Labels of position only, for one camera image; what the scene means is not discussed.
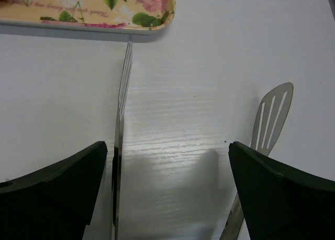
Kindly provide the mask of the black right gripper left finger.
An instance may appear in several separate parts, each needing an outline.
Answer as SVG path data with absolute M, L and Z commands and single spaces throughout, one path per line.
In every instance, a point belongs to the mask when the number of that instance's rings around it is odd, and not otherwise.
M 82 239 L 91 223 L 107 146 L 1 183 L 1 239 Z

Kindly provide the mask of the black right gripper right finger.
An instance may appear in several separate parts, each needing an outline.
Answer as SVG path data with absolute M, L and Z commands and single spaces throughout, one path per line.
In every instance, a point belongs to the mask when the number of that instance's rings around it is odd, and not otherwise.
M 240 142 L 229 160 L 251 239 L 334 239 L 334 181 Z

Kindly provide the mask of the metal serving tongs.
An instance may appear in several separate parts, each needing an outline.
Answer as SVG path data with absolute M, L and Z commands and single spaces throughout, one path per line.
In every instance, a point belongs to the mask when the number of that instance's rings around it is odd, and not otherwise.
M 130 72 L 132 66 L 132 41 L 126 46 L 125 59 L 118 93 L 117 118 L 115 128 L 114 157 L 112 165 L 112 198 L 113 224 L 110 239 L 118 238 L 119 202 L 122 143 L 124 135 L 124 111 L 128 93 Z M 261 100 L 252 132 L 250 147 L 268 156 L 280 137 L 291 107 L 294 85 L 291 82 L 281 84 L 269 91 Z M 225 228 L 220 239 L 238 239 L 244 221 L 241 202 L 236 195 L 230 209 Z

